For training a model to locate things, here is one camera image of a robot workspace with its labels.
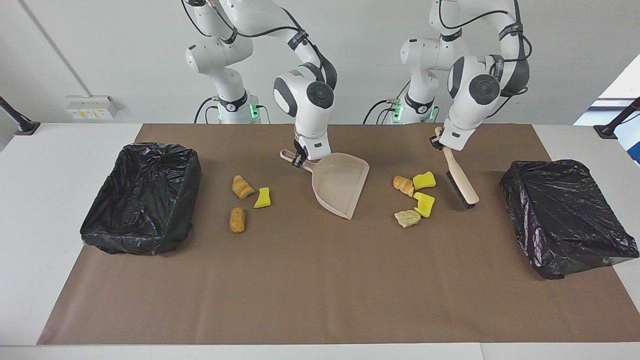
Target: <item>brush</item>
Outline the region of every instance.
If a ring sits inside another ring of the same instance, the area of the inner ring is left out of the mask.
[[[436,136],[440,136],[441,132],[442,128],[439,126],[436,127]],[[465,210],[472,209],[480,201],[478,194],[476,194],[474,187],[471,186],[467,175],[462,171],[451,149],[444,146],[442,147],[442,152],[444,153],[445,159],[447,159],[447,165],[449,166],[447,178],[453,186],[453,190],[458,194],[458,198],[460,198],[460,202]]]

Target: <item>blue object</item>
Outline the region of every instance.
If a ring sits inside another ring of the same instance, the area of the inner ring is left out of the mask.
[[[627,152],[634,160],[640,163],[640,142],[633,145]]]

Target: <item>wall socket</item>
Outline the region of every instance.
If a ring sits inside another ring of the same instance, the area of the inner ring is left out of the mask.
[[[67,113],[74,120],[113,120],[118,108],[110,96],[75,97],[70,100]]]

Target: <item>black metal pole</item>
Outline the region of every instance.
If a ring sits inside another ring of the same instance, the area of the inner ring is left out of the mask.
[[[627,108],[622,110],[622,112],[607,125],[594,125],[593,128],[596,129],[596,133],[598,133],[598,135],[603,139],[617,139],[618,137],[613,133],[616,130],[616,127],[622,124],[629,115],[638,110],[640,110],[640,97],[629,104]]]
[[[16,135],[32,135],[40,123],[38,121],[31,121],[23,114],[19,113],[16,109],[14,109],[11,105],[9,105],[6,100],[0,96],[0,108],[6,111],[13,121],[18,125],[18,131],[15,132]]]

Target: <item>yellow object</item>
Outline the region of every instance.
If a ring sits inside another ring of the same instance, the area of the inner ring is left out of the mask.
[[[394,216],[396,220],[398,220],[398,224],[402,225],[402,227],[409,227],[418,224],[418,221],[420,221],[420,214],[414,210],[400,211],[399,213],[395,213]]]
[[[413,183],[405,177],[400,175],[394,177],[394,188],[409,197],[413,196]]]
[[[413,208],[420,215],[428,218],[431,216],[431,209],[433,209],[433,203],[436,202],[436,198],[424,193],[415,193],[413,198],[418,200],[418,207]]]
[[[419,174],[413,177],[413,188],[420,190],[424,188],[432,188],[436,186],[436,178],[433,173],[427,171],[425,174]]]
[[[269,197],[269,188],[260,188],[260,194],[258,200],[253,205],[254,209],[266,208],[271,206],[271,198]]]
[[[234,177],[234,182],[231,184],[231,190],[233,190],[234,194],[241,200],[255,193],[255,190],[251,185],[249,185],[249,183],[247,183],[240,175],[236,175]]]
[[[229,228],[236,234],[244,232],[244,210],[242,208],[235,208],[231,210]]]

